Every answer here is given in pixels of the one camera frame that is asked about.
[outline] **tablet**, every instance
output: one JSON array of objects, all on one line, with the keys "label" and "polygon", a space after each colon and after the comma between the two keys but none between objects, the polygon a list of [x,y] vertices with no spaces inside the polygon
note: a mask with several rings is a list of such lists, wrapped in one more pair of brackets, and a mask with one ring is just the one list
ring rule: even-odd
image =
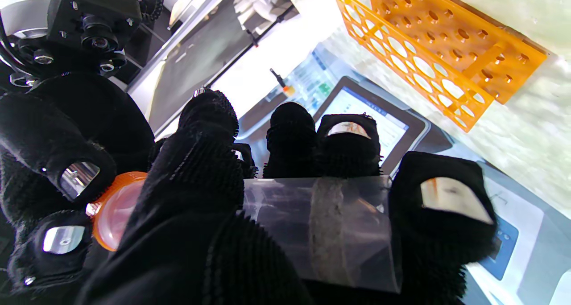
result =
[{"label": "tablet", "polygon": [[367,91],[348,77],[337,83],[330,96],[314,115],[316,128],[325,114],[363,114],[377,121],[381,143],[381,167],[392,173],[406,151],[413,150],[430,129],[424,118],[401,110],[380,96]]}]

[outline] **touchscreen display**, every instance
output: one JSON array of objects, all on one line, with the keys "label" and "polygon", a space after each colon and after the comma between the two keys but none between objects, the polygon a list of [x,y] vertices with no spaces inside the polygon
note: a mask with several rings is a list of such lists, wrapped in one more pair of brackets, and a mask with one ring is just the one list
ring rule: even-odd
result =
[{"label": "touchscreen display", "polygon": [[[373,104],[369,100],[363,98],[359,94],[351,91],[347,87],[343,87],[335,99],[327,107],[323,115],[326,114],[363,114],[366,113],[377,121],[377,131],[381,143],[381,156],[388,157],[394,149],[398,141],[404,136],[408,130],[408,126],[402,121],[394,118],[382,108]],[[319,128],[321,118],[316,124]]]}]

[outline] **camera lens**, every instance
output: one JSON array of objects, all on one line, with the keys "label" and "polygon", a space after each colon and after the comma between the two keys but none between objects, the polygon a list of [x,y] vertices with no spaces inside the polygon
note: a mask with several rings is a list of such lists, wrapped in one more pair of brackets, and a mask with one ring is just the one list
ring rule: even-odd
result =
[{"label": "camera lens", "polygon": [[109,42],[104,37],[94,37],[91,41],[91,46],[94,49],[106,49],[109,45]]}]

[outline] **bolt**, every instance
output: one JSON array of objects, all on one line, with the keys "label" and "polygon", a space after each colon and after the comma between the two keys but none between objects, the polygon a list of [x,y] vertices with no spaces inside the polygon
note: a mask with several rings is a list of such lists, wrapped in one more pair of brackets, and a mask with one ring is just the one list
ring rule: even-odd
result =
[{"label": "bolt", "polygon": [[53,63],[54,58],[44,49],[37,49],[34,51],[34,61],[41,65],[50,65]]},{"label": "bolt", "polygon": [[111,72],[115,69],[113,62],[111,60],[107,60],[106,62],[102,62],[99,67],[103,72]]},{"label": "bolt", "polygon": [[105,49],[109,45],[109,42],[104,37],[94,37],[91,41],[91,46],[95,49]]},{"label": "bolt", "polygon": [[27,276],[24,279],[24,285],[28,286],[29,284],[33,283],[35,281],[35,277],[33,276]]}]

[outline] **blue panel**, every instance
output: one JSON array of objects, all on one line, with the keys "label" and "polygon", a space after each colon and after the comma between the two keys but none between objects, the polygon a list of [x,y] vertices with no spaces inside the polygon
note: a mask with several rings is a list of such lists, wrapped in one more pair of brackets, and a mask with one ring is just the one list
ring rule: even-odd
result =
[{"label": "blue panel", "polygon": [[496,215],[496,217],[498,219],[498,230],[494,238],[496,251],[485,260],[480,261],[480,264],[496,279],[502,280],[516,246],[519,231],[512,224],[501,219],[500,216]]}]

